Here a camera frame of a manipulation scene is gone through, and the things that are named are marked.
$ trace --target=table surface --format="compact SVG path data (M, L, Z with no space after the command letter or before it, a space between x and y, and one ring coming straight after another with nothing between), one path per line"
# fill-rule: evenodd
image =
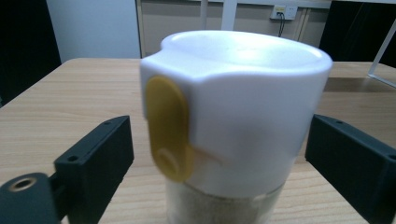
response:
M396 89L366 76L370 63L334 63L317 113L396 147ZM396 81L396 69L376 73ZM164 179L149 153L139 60L75 59L0 109L0 184L54 172L53 161L99 123L130 115L135 160L101 223L165 223ZM365 223L304 159L304 146L271 223Z

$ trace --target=mounting hole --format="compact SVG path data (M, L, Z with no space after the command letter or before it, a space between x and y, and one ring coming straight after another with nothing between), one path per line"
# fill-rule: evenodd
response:
M9 191L18 192L18 191L21 191L24 189L29 189L30 187L32 187L35 184L36 181L37 181L37 179L34 177L25 177L23 179L16 181L15 183L13 183L9 187Z
M67 158L67 160L68 161L76 161L76 160L78 160L78 157L77 156L71 156L71 157Z

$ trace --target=white cup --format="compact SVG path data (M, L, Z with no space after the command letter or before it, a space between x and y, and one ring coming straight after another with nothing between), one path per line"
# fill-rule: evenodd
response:
M323 51L268 35L166 37L141 82L169 221L265 223L331 67Z

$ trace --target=yellow latch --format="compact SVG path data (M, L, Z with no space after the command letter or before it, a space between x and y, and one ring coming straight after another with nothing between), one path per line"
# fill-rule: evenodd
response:
M189 107L180 88L170 78L152 77L146 86L151 155L165 176L186 180L192 173L189 144Z

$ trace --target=black object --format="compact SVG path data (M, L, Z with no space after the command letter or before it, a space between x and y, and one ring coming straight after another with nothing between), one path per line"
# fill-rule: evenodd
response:
M61 60L46 0L2 1L0 27L0 96L5 105Z
M128 116L103 122L55 162L50 178L22 175L0 188L0 223L98 223L134 161Z
M332 1L319 48L334 61L372 62L396 18L396 5ZM396 67L396 35L381 63Z
M315 115L305 157L368 222L392 222L394 148L343 121Z

